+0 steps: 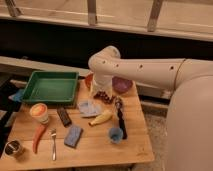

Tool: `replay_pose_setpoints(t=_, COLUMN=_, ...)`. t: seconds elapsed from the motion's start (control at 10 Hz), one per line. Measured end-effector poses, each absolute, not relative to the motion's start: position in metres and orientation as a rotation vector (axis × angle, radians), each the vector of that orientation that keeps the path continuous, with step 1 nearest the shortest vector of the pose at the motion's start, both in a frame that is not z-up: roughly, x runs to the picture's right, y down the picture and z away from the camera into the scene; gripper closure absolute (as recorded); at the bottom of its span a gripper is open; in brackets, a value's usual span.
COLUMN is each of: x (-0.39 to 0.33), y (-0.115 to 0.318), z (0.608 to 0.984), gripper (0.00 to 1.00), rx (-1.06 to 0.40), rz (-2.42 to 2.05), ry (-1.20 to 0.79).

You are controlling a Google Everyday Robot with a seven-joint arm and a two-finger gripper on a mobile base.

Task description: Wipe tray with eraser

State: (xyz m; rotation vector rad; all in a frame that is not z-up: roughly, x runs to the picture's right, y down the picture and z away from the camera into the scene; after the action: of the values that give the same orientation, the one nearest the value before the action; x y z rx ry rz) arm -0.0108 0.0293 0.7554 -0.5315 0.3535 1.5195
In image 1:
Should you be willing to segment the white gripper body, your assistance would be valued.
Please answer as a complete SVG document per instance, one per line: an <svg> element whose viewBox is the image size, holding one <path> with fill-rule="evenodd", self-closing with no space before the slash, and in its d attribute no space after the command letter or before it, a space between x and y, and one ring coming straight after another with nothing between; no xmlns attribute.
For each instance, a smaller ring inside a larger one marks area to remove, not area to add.
<svg viewBox="0 0 213 171"><path fill-rule="evenodd" d="M107 91L112 93L112 77L101 74L94 74L91 82L91 89L98 91Z"/></svg>

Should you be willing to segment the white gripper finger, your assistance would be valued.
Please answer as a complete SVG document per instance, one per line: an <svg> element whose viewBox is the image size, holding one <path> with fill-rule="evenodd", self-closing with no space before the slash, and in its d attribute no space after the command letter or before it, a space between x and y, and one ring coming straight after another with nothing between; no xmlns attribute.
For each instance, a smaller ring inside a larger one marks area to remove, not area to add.
<svg viewBox="0 0 213 171"><path fill-rule="evenodd" d="M105 95L104 95L105 99L111 99L112 98L112 93L111 92L105 91L104 93L105 93Z"/></svg>
<svg viewBox="0 0 213 171"><path fill-rule="evenodd" d="M98 92L96 90L92 90L91 93L90 93L91 98L96 98L97 93Z"/></svg>

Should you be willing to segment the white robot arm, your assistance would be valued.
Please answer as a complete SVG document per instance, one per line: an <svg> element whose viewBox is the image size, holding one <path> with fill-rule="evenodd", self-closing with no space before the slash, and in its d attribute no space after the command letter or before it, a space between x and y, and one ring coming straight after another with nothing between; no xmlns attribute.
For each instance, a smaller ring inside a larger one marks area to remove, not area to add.
<svg viewBox="0 0 213 171"><path fill-rule="evenodd" d="M118 76L171 91L165 171L213 171L213 61L122 59L108 46L88 65L94 88Z"/></svg>

